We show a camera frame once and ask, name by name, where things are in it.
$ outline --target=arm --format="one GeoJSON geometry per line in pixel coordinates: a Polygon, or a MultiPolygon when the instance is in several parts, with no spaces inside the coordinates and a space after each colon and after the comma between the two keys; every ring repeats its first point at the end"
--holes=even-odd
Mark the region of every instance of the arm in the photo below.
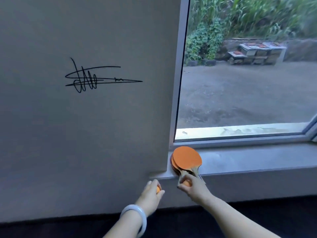
{"type": "MultiPolygon", "coordinates": [[[[145,186],[140,198],[136,201],[144,212],[146,217],[153,214],[165,193],[161,190],[156,194],[156,187],[161,186],[157,180],[149,181],[145,186]]],[[[107,232],[103,238],[135,238],[142,225],[142,218],[135,210],[128,210],[116,224],[107,232]]]]}
{"type": "Polygon", "coordinates": [[[192,186],[180,184],[178,188],[187,193],[194,202],[204,207],[215,218],[227,238],[279,238],[223,200],[213,196],[199,178],[187,174],[182,178],[181,183],[185,180],[191,180],[192,186]]]}

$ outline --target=person's right arm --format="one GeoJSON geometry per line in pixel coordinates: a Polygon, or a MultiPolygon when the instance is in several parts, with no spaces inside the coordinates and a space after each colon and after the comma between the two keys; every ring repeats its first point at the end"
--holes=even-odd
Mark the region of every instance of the person's right arm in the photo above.
{"type": "Polygon", "coordinates": [[[216,219],[227,238],[278,238],[271,231],[242,215],[223,200],[213,196],[204,182],[190,174],[185,175],[178,188],[184,191],[194,202],[205,208],[216,219]],[[192,186],[182,183],[190,180],[192,186]]]}

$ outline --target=window glass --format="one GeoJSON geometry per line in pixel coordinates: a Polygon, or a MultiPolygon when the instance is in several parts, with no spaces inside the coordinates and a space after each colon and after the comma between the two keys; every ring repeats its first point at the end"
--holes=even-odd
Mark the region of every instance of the window glass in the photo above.
{"type": "Polygon", "coordinates": [[[316,111],[317,0],[190,0],[177,129],[291,133],[316,111]]]}

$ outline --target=handwriting on wall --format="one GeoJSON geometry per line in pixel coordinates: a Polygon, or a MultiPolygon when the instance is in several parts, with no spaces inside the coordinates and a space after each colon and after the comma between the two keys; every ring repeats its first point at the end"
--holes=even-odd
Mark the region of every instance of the handwriting on wall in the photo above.
{"type": "Polygon", "coordinates": [[[73,61],[76,71],[69,73],[65,76],[65,78],[74,79],[72,84],[67,84],[66,86],[74,86],[77,92],[79,93],[81,93],[82,91],[86,91],[86,85],[89,86],[90,89],[94,89],[94,88],[97,88],[97,84],[102,84],[102,83],[143,82],[139,80],[129,80],[129,79],[121,79],[121,78],[118,79],[118,78],[97,77],[95,74],[90,73],[89,70],[97,69],[97,68],[121,68],[121,67],[100,66],[100,67],[94,67],[94,68],[83,68],[83,66],[81,66],[81,70],[78,70],[75,64],[75,61],[72,58],[71,60],[73,61]]]}

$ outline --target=window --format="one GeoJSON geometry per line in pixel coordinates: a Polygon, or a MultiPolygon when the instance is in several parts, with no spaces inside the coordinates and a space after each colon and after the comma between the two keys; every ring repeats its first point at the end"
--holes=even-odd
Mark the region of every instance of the window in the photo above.
{"type": "Polygon", "coordinates": [[[313,140],[317,0],[182,0],[170,148],[313,140]]]}

